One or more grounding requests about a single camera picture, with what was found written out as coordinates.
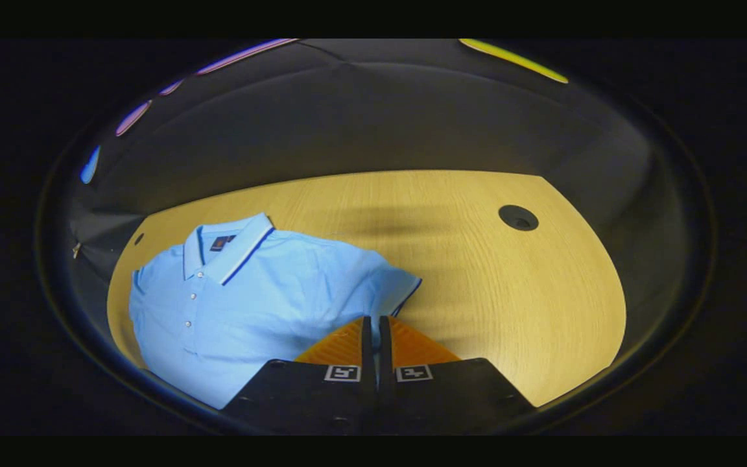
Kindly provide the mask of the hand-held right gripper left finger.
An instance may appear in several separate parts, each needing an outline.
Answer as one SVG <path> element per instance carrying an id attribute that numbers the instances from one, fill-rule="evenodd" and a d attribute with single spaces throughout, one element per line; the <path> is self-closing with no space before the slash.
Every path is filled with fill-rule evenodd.
<path id="1" fill-rule="evenodd" d="M 294 361 L 267 361 L 222 413 L 262 435 L 356 435 L 374 405 L 372 322 L 362 317 Z"/>

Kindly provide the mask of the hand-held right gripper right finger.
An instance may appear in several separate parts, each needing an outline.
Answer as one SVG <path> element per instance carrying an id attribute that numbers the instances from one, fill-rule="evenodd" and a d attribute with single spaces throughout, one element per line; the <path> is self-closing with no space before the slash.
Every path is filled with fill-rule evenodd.
<path id="1" fill-rule="evenodd" d="M 379 330 L 379 434 L 492 435 L 536 412 L 488 359 L 457 357 L 395 317 Z"/>

